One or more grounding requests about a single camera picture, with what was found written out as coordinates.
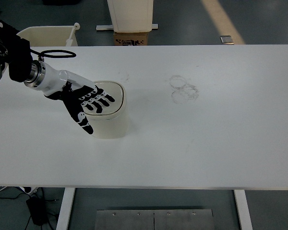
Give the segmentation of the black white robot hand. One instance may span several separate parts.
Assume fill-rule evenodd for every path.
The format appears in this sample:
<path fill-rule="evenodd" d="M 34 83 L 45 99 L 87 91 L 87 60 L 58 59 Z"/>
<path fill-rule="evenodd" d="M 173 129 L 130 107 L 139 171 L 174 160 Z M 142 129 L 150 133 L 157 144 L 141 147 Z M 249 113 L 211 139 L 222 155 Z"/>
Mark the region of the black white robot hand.
<path fill-rule="evenodd" d="M 115 99 L 92 81 L 66 70 L 55 70 L 45 64 L 45 78 L 41 91 L 51 100 L 60 100 L 71 118 L 88 134 L 94 130 L 84 109 L 100 114 Z"/>

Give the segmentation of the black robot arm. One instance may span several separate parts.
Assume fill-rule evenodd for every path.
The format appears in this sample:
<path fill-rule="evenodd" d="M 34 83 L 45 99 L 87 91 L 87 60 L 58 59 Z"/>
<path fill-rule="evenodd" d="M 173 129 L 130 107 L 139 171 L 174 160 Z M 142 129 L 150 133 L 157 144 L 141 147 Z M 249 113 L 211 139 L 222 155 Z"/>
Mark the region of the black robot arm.
<path fill-rule="evenodd" d="M 31 54 L 37 52 L 18 33 L 17 29 L 0 20 L 0 80 L 5 65 L 8 65 L 9 76 L 13 81 L 41 81 L 46 75 L 46 66 L 41 61 L 33 60 Z"/>

